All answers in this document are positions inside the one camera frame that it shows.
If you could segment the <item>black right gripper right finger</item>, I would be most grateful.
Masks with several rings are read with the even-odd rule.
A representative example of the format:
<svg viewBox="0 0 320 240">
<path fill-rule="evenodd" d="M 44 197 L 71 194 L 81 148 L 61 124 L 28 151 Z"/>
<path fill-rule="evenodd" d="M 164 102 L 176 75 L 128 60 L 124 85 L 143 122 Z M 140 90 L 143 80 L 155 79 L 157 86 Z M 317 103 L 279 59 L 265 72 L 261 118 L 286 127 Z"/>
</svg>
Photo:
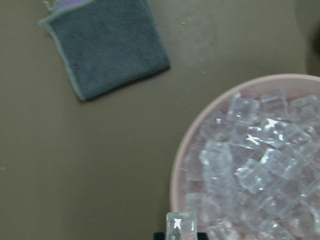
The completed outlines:
<svg viewBox="0 0 320 240">
<path fill-rule="evenodd" d="M 208 234 L 205 232 L 198 232 L 197 240 L 208 240 Z"/>
</svg>

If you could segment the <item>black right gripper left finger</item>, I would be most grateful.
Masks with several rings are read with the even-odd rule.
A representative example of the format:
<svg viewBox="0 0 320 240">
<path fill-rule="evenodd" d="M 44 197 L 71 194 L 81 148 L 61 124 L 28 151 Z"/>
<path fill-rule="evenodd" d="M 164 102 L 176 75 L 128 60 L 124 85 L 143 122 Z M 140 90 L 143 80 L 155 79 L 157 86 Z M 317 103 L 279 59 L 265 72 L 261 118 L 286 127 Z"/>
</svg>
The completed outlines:
<svg viewBox="0 0 320 240">
<path fill-rule="evenodd" d="M 165 232 L 155 232 L 153 234 L 153 240 L 165 240 L 166 233 Z"/>
</svg>

